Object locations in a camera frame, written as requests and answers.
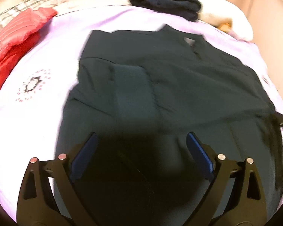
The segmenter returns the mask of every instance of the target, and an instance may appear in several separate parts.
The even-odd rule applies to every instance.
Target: printed logo on sheet
[[[33,96],[41,91],[48,80],[51,79],[50,69],[41,69],[36,71],[23,82],[22,87],[19,88],[16,101],[23,102],[33,98]]]

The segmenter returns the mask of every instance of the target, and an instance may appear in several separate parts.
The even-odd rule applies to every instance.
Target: pillow
[[[219,27],[222,23],[231,23],[232,30],[228,33],[236,39],[251,41],[254,33],[245,14],[234,4],[226,0],[199,0],[202,8],[198,19]]]
[[[131,3],[129,0],[49,0],[40,7],[54,7],[59,16],[82,9],[113,5],[131,6]]]
[[[0,14],[0,31],[20,12],[27,8],[35,9],[38,8],[42,3],[48,0],[25,0],[18,5],[5,10]]]
[[[19,3],[23,1],[24,0],[4,0],[3,2],[0,2],[0,14],[7,9],[17,6]]]

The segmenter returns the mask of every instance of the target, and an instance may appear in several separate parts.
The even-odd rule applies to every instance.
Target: blue gripper pad
[[[215,178],[213,162],[203,149],[201,142],[197,139],[195,134],[188,133],[186,136],[186,146],[188,147],[199,172],[205,179],[208,179],[210,182],[212,182]]]
[[[70,165],[69,178],[72,182],[80,179],[97,149],[98,137],[95,133],[87,140]]]

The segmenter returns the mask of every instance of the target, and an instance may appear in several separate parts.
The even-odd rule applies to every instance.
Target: navy folded clothing
[[[192,22],[197,20],[197,12],[201,8],[198,0],[130,0],[130,2],[133,6],[174,14]]]

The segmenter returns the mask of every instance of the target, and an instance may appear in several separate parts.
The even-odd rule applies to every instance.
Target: orange fabric
[[[29,8],[0,31],[0,89],[21,57],[38,42],[38,30],[56,14],[52,8]]]

